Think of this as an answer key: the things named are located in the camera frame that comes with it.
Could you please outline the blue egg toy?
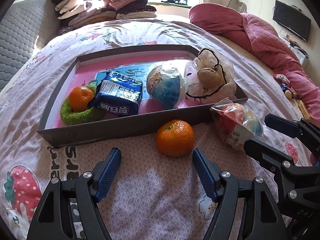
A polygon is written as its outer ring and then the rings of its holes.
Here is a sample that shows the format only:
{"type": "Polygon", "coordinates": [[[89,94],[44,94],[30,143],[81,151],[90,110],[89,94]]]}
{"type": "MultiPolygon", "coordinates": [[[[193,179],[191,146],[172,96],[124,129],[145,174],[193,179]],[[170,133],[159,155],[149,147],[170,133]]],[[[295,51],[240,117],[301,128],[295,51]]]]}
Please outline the blue egg toy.
{"type": "Polygon", "coordinates": [[[170,110],[185,99],[187,82],[176,67],[158,65],[147,75],[146,90],[164,110],[170,110]]]}

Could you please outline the pink quilted blanket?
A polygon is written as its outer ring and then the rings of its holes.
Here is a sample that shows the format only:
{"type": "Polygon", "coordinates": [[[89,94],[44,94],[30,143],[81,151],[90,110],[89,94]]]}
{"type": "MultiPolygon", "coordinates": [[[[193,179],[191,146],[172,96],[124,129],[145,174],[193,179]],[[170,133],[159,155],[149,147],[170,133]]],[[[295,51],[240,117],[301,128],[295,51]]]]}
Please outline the pink quilted blanket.
{"type": "Polygon", "coordinates": [[[268,22],[216,3],[202,3],[189,11],[192,24],[221,35],[248,51],[276,74],[285,75],[319,126],[320,91],[307,76],[298,58],[268,22]]]}

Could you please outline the small colourful doll toy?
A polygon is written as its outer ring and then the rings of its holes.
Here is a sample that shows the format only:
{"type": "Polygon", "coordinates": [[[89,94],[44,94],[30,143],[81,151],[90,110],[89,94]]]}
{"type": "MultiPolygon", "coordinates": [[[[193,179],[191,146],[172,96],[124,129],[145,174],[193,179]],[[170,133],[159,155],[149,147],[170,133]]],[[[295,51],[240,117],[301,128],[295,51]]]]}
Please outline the small colourful doll toy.
{"type": "Polygon", "coordinates": [[[298,99],[298,95],[291,86],[289,79],[283,74],[274,74],[273,78],[280,85],[281,90],[285,94],[286,98],[289,100],[298,99]]]}

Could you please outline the pink children's book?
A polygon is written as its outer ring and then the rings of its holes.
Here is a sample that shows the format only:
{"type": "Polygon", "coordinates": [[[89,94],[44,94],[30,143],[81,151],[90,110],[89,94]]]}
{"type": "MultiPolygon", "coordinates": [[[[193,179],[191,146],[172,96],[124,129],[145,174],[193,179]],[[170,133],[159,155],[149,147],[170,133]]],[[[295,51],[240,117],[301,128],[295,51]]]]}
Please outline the pink children's book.
{"type": "Polygon", "coordinates": [[[76,65],[71,68],[71,73],[67,75],[66,81],[63,81],[62,83],[62,88],[50,111],[46,129],[59,128],[65,125],[60,118],[62,103],[67,96],[69,96],[73,88],[80,85],[87,85],[90,81],[94,80],[97,72],[127,67],[128,71],[125,75],[145,82],[153,62],[177,60],[177,69],[183,74],[185,64],[193,59],[194,57],[189,55],[186,51],[179,51],[177,53],[174,51],[165,51],[164,54],[155,54],[154,52],[151,52],[150,55],[147,55],[146,53],[128,53],[77,62],[76,65]]]}

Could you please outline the white drawer cabinet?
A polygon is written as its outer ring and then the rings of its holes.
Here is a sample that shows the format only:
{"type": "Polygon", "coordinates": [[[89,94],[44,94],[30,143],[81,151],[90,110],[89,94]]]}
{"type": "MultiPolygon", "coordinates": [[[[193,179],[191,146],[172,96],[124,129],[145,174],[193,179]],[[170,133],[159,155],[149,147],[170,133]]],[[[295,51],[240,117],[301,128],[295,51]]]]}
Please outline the white drawer cabinet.
{"type": "Polygon", "coordinates": [[[304,49],[302,49],[296,41],[293,41],[287,37],[284,37],[284,40],[287,43],[287,45],[289,46],[289,48],[296,55],[298,61],[302,65],[303,69],[305,69],[308,64],[308,61],[309,61],[308,53],[304,49]]]}

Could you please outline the white plush pouch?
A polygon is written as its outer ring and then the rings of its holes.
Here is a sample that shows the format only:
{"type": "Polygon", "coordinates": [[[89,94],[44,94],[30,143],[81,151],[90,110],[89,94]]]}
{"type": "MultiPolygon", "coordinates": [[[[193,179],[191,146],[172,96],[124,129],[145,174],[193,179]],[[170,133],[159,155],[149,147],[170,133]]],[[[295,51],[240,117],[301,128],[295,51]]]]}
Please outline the white plush pouch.
{"type": "Polygon", "coordinates": [[[225,56],[203,48],[184,71],[187,83],[185,98],[196,103],[216,103],[236,93],[234,68],[225,56]]]}

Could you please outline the dark cardboard box tray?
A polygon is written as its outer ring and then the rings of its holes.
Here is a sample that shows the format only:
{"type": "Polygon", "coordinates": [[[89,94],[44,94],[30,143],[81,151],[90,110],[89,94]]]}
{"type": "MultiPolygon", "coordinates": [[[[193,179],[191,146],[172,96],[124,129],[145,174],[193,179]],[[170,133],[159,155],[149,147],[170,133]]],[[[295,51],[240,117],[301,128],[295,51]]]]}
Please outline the dark cardboard box tray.
{"type": "Polygon", "coordinates": [[[67,68],[66,72],[54,88],[39,120],[37,132],[53,147],[63,147],[100,140],[155,133],[164,123],[172,119],[184,120],[190,125],[197,125],[202,122],[211,122],[212,116],[210,113],[210,104],[192,105],[191,103],[186,102],[178,109],[161,111],[159,110],[159,106],[155,103],[143,102],[141,104],[142,109],[139,115],[116,117],[107,114],[103,120],[96,122],[46,129],[46,123],[50,111],[60,89],[62,88],[62,83],[63,81],[66,81],[67,75],[71,73],[71,68],[74,67],[77,62],[90,61],[106,56],[128,53],[146,53],[147,55],[150,55],[151,52],[154,52],[155,54],[164,54],[165,51],[174,51],[175,53],[179,51],[186,51],[194,58],[197,57],[199,53],[196,48],[187,45],[153,44],[113,48],[77,57],[67,68]]]}

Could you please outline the orange mandarin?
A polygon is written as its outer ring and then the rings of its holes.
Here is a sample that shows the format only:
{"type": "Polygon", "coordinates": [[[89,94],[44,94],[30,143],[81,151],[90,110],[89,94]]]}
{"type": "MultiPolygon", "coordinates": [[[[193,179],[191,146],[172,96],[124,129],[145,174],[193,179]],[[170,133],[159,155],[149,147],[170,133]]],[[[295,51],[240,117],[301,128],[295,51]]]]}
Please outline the orange mandarin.
{"type": "Polygon", "coordinates": [[[195,144],[193,128],[183,120],[172,120],[156,133],[157,150],[166,156],[177,158],[192,152],[195,144]]]}
{"type": "Polygon", "coordinates": [[[75,87],[69,94],[68,100],[72,111],[83,112],[88,109],[88,103],[94,98],[94,93],[88,87],[75,87]]]}

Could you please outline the grey quilted headboard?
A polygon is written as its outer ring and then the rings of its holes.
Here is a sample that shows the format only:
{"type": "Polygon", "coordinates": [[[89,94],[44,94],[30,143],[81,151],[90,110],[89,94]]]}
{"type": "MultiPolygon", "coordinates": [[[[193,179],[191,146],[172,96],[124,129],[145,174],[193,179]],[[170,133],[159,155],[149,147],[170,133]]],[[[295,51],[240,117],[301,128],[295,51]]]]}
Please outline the grey quilted headboard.
{"type": "Polygon", "coordinates": [[[1,89],[59,29],[52,0],[16,0],[11,5],[1,20],[1,89]]]}

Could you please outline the black flat television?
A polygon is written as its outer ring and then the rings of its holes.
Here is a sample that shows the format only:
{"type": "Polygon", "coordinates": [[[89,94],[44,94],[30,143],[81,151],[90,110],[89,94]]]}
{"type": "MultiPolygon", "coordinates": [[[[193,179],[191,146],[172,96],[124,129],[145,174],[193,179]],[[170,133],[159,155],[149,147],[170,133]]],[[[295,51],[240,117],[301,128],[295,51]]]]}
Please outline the black flat television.
{"type": "Polygon", "coordinates": [[[311,20],[300,10],[276,0],[273,11],[273,20],[304,41],[308,42],[311,29],[311,20]]]}

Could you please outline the pile of folded clothes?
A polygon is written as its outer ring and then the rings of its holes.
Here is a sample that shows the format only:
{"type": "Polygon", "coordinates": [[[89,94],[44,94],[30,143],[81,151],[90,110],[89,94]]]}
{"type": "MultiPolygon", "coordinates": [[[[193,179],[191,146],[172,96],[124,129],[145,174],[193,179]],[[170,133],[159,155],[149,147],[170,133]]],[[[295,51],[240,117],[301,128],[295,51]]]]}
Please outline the pile of folded clothes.
{"type": "Polygon", "coordinates": [[[57,19],[64,28],[78,29],[85,25],[112,21],[155,18],[156,8],[148,0],[52,0],[57,19]]]}

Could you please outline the strawberry print quilt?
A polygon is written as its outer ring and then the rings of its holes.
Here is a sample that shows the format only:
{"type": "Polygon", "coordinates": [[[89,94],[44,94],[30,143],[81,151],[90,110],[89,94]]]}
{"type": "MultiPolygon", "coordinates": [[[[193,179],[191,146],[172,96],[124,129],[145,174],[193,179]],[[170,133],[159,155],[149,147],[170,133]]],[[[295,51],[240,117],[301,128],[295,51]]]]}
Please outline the strawberry print quilt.
{"type": "Polygon", "coordinates": [[[1,219],[25,239],[48,182],[77,178],[113,147],[121,166],[99,209],[113,239],[201,239],[210,216],[200,206],[204,190],[191,156],[158,153],[155,135],[113,139],[55,149],[37,132],[49,97],[80,55],[112,48],[182,44],[212,48],[231,61],[247,106],[263,120],[268,113],[299,119],[273,71],[230,40],[182,21],[143,19],[92,24],[52,39],[27,61],[1,94],[1,219]]]}

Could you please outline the blue snack packet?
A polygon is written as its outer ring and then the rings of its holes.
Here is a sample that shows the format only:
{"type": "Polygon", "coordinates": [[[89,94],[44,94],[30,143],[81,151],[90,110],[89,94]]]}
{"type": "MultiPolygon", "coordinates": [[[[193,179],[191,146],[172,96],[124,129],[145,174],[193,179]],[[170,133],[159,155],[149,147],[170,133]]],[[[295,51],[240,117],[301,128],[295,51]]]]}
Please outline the blue snack packet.
{"type": "Polygon", "coordinates": [[[98,108],[117,116],[137,115],[143,98],[143,83],[116,71],[99,72],[94,98],[88,107],[98,108]]]}

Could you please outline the red white egg toy wrapper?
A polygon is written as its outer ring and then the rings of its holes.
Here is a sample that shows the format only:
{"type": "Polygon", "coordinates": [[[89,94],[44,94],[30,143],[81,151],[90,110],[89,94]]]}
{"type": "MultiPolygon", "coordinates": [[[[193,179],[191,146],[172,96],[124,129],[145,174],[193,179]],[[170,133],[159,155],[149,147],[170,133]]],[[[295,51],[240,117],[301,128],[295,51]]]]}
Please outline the red white egg toy wrapper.
{"type": "Polygon", "coordinates": [[[253,111],[229,98],[214,104],[210,112],[221,141],[237,151],[244,150],[246,140],[263,136],[263,126],[253,111]]]}

